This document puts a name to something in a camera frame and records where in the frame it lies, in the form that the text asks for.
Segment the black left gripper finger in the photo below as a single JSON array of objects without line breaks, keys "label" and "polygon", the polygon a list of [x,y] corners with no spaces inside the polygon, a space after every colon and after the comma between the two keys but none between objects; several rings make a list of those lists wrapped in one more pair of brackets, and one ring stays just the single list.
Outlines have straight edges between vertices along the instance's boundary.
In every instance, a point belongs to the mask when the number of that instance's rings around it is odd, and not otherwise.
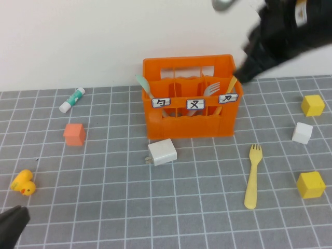
[{"label": "black left gripper finger", "polygon": [[1,234],[18,234],[22,231],[22,206],[15,206],[1,213]]},{"label": "black left gripper finger", "polygon": [[29,221],[29,211],[25,206],[15,206],[1,213],[1,248],[14,248]]}]

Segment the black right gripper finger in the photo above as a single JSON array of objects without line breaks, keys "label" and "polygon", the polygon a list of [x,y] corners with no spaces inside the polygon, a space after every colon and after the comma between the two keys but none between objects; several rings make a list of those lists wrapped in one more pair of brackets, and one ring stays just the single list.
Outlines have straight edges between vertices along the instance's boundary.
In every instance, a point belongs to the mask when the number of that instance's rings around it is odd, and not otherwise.
[{"label": "black right gripper finger", "polygon": [[234,77],[238,81],[251,81],[260,74],[260,66],[251,56],[247,56],[243,63],[234,71]]},{"label": "black right gripper finger", "polygon": [[256,76],[268,70],[269,67],[269,60],[245,60],[242,64],[242,83],[250,82]]}]

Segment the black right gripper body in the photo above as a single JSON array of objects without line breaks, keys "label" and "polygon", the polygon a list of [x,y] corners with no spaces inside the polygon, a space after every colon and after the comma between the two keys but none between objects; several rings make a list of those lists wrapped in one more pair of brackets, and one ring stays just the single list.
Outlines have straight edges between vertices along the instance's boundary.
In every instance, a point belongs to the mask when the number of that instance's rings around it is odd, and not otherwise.
[{"label": "black right gripper body", "polygon": [[265,1],[248,36],[243,65],[280,65],[299,55],[297,1]]}]

